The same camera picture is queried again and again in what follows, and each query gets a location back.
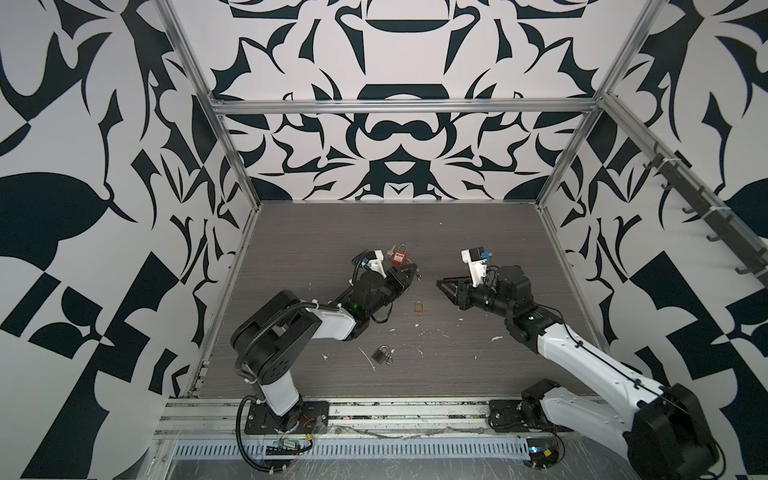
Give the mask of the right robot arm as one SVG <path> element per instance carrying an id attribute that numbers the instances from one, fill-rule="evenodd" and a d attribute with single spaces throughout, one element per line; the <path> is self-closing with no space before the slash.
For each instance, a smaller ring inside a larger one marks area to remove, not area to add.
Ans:
<path id="1" fill-rule="evenodd" d="M 534 299 L 519 266 L 471 267 L 437 288 L 461 310 L 478 308 L 503 318 L 507 332 L 533 353 L 564 368 L 599 396 L 583 399 L 544 379 L 524 390 L 522 425 L 564 427 L 627 460 L 642 479 L 716 479 L 727 460 L 697 396 L 666 386 L 622 364 L 578 335 L 554 308 Z"/>

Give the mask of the red padlock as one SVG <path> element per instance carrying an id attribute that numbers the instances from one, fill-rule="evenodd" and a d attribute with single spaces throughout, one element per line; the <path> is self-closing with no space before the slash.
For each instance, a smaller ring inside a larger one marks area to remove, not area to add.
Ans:
<path id="1" fill-rule="evenodd" d="M 408 246 L 404 243 L 394 245 L 388 251 L 388 257 L 392 265 L 406 265 L 409 262 L 408 258 Z"/>

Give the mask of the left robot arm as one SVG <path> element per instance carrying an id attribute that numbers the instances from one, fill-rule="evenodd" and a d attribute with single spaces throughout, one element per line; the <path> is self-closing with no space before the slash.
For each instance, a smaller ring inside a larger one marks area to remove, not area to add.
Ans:
<path id="1" fill-rule="evenodd" d="M 304 301 L 290 290 L 278 292 L 232 334 L 235 373 L 259 390 L 268 412 L 288 425 L 297 422 L 302 397 L 291 368 L 313 340 L 351 341 L 380 320 L 418 276 L 414 263 L 386 270 L 362 268 L 335 300 Z"/>

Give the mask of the right green circuit board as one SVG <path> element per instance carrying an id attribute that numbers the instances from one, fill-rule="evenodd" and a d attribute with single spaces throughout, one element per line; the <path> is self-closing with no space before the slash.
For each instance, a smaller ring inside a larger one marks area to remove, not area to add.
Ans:
<path id="1" fill-rule="evenodd" d="M 561 460 L 560 450 L 549 441 L 528 440 L 528 459 L 524 464 L 533 470 L 549 470 Z"/>

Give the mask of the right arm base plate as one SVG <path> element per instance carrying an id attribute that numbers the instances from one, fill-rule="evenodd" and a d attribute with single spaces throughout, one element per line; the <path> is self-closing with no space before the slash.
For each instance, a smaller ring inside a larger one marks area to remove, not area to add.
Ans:
<path id="1" fill-rule="evenodd" d="M 493 399 L 488 407 L 488 426 L 496 433 L 571 432 L 565 426 L 552 423 L 537 400 Z"/>

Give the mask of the left green circuit board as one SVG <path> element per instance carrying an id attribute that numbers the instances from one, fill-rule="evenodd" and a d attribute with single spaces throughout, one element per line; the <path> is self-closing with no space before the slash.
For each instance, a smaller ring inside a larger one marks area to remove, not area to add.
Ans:
<path id="1" fill-rule="evenodd" d="M 280 439 L 276 442 L 275 445 L 266 446 L 264 454 L 267 456 L 298 456 L 310 451 L 313 446 L 314 441 L 311 436 L 306 437 L 304 444 L 298 440 Z"/>

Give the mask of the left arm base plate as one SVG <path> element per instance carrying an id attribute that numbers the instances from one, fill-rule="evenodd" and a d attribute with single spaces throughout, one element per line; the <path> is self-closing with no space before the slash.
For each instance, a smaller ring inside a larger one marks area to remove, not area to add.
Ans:
<path id="1" fill-rule="evenodd" d="M 245 420 L 244 433 L 267 435 L 301 432 L 306 422 L 324 427 L 329 410 L 328 401 L 299 401 L 287 413 L 279 416 L 266 403 L 251 405 Z"/>

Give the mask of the aluminium mounting rail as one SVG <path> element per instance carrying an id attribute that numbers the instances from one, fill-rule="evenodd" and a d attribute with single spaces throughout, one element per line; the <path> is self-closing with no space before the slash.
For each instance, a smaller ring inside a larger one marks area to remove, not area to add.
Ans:
<path id="1" fill-rule="evenodd" d="M 328 398 L 318 436 L 494 436 L 489 397 Z M 172 399 L 152 433 L 159 439 L 232 439 L 237 398 Z"/>

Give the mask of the green circuit board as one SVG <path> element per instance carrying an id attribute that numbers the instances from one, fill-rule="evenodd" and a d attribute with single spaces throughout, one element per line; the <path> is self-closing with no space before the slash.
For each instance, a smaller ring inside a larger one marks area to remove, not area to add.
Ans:
<path id="1" fill-rule="evenodd" d="M 314 441 L 311 436 L 306 437 L 304 444 L 298 440 L 280 439 L 276 442 L 275 445 L 266 446 L 264 454 L 267 456 L 298 456 L 310 451 L 313 446 Z"/>
<path id="2" fill-rule="evenodd" d="M 549 441 L 528 440 L 528 459 L 524 464 L 533 470 L 549 470 L 561 460 L 560 450 Z"/>

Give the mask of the black padlock with keys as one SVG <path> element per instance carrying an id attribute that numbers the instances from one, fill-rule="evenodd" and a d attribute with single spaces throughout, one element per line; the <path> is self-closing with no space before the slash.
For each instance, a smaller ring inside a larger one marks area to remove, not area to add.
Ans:
<path id="1" fill-rule="evenodd" d="M 381 345 L 372 352 L 366 352 L 361 347 L 358 350 L 373 370 L 376 370 L 378 366 L 391 365 L 393 363 L 393 349 L 388 345 Z"/>

